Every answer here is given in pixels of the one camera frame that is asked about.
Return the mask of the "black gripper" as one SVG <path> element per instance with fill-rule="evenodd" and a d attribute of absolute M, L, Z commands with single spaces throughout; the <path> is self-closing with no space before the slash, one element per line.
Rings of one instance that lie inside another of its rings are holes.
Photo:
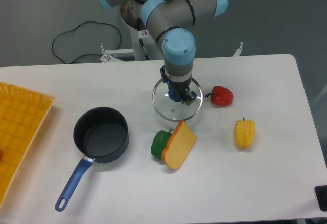
<path fill-rule="evenodd" d="M 168 97 L 170 99 L 181 99 L 182 104 L 191 105 L 196 99 L 196 93 L 189 90 L 192 71 L 183 76 L 174 76 L 170 74 L 165 66 L 160 68 L 162 82 L 168 86 Z"/>

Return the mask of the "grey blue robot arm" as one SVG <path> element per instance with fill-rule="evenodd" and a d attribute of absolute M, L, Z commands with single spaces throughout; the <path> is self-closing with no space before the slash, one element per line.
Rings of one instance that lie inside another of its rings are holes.
<path fill-rule="evenodd" d="M 196 54 L 194 36 L 188 27 L 224 13 L 228 0 L 99 0 L 105 8 L 128 1 L 139 3 L 136 15 L 155 41 L 164 59 L 160 69 L 162 82 L 167 84 L 169 98 L 190 105 L 197 97 L 190 90 L 193 60 Z"/>

